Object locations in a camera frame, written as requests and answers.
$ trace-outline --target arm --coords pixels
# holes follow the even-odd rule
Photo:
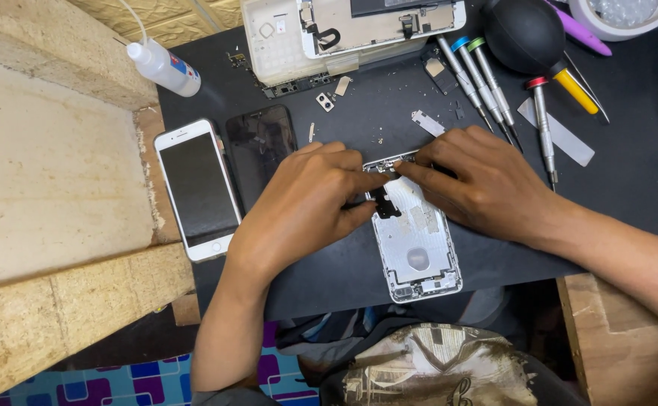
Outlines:
[[[442,134],[415,161],[396,171],[453,221],[575,262],[658,314],[657,235],[552,193],[512,146],[476,126]]]
[[[224,389],[254,373],[261,354],[264,304],[274,277],[371,218],[373,201],[341,209],[352,196],[389,180],[362,172],[361,163],[361,154],[340,142],[313,142],[281,162],[229,244],[224,271],[196,337],[193,391]]]

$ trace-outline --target silver phone back housing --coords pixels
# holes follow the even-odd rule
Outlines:
[[[413,162],[415,152],[363,165],[366,172],[386,173],[392,178],[384,185],[385,198],[401,213],[381,218],[378,210],[371,217],[389,295],[395,303],[450,295],[462,287],[446,216],[424,200],[416,183],[394,171],[394,162]],[[366,198],[379,200],[382,196],[369,192]]]

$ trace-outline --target white iphone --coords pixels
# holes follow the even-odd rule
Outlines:
[[[224,146],[206,119],[153,140],[186,254],[193,262],[226,253],[241,223]]]

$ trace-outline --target plastic bottle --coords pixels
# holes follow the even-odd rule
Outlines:
[[[148,45],[132,42],[126,47],[129,58],[146,79],[161,85],[183,97],[190,97],[201,87],[201,77],[196,69],[152,39]]]

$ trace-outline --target person's right hand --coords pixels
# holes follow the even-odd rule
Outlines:
[[[442,134],[414,161],[397,162],[395,170],[450,219],[491,237],[543,248],[567,210],[578,208],[553,193],[513,146],[477,126]]]

